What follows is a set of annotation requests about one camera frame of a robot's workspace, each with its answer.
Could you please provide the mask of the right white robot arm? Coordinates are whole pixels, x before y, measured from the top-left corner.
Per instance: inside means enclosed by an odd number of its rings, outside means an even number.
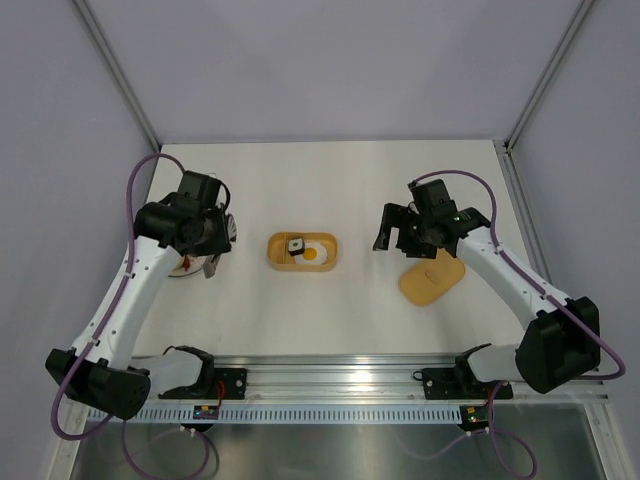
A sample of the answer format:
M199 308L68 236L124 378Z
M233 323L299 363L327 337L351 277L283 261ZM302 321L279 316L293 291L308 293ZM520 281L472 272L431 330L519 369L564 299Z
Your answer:
M489 383L522 381L545 394L600 365L599 311L589 298L570 298L516 259L493 219L473 207L459 209L443 181L413 181L408 188L410 204L385 204L374 250L388 250L396 230L396 247L408 258L447 252L475 271L524 328L514 345L484 344L457 357L453 380L460 393L476 396Z

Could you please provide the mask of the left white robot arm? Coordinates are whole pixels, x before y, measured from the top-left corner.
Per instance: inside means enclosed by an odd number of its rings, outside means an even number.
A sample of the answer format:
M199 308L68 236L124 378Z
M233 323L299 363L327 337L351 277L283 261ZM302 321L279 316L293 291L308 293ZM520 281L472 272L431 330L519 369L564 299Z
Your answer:
M149 397L197 399L216 392L213 355L189 346L136 361L133 350L150 308L187 257L217 262L232 249L230 191L219 179L183 173L177 191L144 205L117 277L87 327L67 350L52 350L45 368L61 394L121 420Z

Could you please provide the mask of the round printed food plate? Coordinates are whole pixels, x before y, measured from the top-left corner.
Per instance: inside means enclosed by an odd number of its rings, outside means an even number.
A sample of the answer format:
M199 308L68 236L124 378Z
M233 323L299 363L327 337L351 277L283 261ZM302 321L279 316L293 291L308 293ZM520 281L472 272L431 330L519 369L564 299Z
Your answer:
M237 225L232 214L225 217L227 233L231 244L237 241ZM202 273L202 265L207 256L186 255L169 274L170 278L184 278Z

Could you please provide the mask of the metal food tongs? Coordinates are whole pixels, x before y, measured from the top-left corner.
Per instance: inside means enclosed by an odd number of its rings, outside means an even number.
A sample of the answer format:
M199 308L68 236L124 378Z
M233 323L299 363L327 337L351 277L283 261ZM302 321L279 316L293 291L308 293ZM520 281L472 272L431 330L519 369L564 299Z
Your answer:
M210 255L207 256L202 265L202 272L206 279L212 278L216 274L217 267L221 260L222 255Z

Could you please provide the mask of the yellow lunch box base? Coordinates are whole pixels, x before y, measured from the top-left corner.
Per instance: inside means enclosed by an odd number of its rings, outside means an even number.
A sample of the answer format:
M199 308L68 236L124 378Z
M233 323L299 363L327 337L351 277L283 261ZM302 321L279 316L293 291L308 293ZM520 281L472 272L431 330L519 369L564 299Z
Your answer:
M268 243L269 265L281 272L328 272L338 260L337 239L325 232L278 232Z

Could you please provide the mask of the fried egg toy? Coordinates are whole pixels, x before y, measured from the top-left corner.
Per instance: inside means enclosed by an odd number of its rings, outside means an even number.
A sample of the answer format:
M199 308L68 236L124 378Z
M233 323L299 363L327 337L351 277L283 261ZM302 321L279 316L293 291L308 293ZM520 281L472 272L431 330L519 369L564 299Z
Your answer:
M302 255L294 256L294 263L303 266L320 266L328 260L328 250L320 242L309 242L305 244L305 251Z

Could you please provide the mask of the sushi roll toy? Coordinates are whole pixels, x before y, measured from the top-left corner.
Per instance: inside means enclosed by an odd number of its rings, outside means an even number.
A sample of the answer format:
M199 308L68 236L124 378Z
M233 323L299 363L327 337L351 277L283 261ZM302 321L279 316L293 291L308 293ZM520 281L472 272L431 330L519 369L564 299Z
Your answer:
M305 241L302 237L293 237L287 240L287 252L291 256L302 255L305 249Z

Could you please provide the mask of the yellow lunch box lid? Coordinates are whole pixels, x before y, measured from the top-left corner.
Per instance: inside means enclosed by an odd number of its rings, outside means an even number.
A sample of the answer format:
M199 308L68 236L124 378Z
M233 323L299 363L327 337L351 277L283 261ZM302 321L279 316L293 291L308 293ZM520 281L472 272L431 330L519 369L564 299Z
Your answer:
M458 284L466 273L462 261L439 250L435 259L424 259L401 275L398 287L413 305L428 306Z

